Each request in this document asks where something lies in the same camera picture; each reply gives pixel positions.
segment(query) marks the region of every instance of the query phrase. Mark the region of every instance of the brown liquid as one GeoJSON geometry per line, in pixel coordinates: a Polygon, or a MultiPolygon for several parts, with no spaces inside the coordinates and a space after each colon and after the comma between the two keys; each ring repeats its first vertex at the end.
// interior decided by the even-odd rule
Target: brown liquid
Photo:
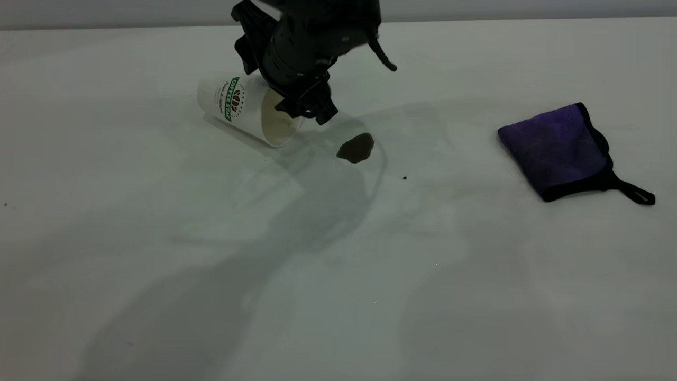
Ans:
{"type": "Polygon", "coordinates": [[[353,164],[369,159],[374,148],[374,138],[371,134],[364,133],[343,143],[336,157],[346,159],[353,164]]]}

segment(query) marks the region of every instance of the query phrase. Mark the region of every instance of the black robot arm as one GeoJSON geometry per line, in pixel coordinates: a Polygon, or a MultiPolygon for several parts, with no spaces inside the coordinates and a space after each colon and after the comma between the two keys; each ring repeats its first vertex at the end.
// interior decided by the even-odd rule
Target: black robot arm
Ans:
{"type": "Polygon", "coordinates": [[[339,56],[369,44],[392,71],[378,44],[378,0],[263,0],[280,11],[276,21],[250,0],[231,13],[244,29],[236,51],[247,74],[259,69],[270,87],[284,97],[276,106],[291,117],[316,118],[321,125],[337,113],[328,69],[339,56]]]}

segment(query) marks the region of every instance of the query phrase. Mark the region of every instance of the table surface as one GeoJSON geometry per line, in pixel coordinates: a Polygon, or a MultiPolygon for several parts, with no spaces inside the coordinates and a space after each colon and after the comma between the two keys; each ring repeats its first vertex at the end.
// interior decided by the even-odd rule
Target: table surface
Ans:
{"type": "Polygon", "coordinates": [[[0,33],[0,379],[677,380],[677,19],[385,24],[278,150],[196,102],[240,35],[0,33]],[[655,207],[530,189],[574,102],[655,207]]]}

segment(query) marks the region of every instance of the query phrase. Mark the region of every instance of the microfiber cloth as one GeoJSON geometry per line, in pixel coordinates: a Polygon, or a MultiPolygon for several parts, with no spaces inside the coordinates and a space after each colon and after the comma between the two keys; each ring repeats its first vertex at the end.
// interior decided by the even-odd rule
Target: microfiber cloth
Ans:
{"type": "Polygon", "coordinates": [[[573,193],[618,189],[634,202],[654,205],[653,194],[613,173],[609,143],[590,121],[588,109],[572,104],[498,130],[543,201],[573,193]]]}

